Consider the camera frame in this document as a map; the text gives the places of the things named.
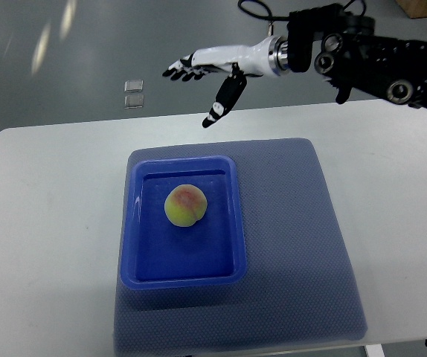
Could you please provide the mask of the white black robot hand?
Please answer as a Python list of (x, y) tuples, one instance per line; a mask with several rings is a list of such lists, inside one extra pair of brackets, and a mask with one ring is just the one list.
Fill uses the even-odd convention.
[(256, 45), (202, 48), (178, 59), (162, 74), (170, 80), (200, 80), (208, 74), (225, 74), (212, 107), (202, 121), (208, 128), (225, 117), (242, 95), (249, 77), (279, 77), (289, 71), (288, 44), (282, 36), (269, 36)]

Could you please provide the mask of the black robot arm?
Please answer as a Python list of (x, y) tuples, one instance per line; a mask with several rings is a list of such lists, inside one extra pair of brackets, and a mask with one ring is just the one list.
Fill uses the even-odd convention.
[(313, 67), (345, 103), (358, 89), (395, 105), (427, 109), (427, 42), (375, 35), (374, 19), (329, 4), (280, 18), (286, 38), (271, 37), (261, 58), (272, 73)]

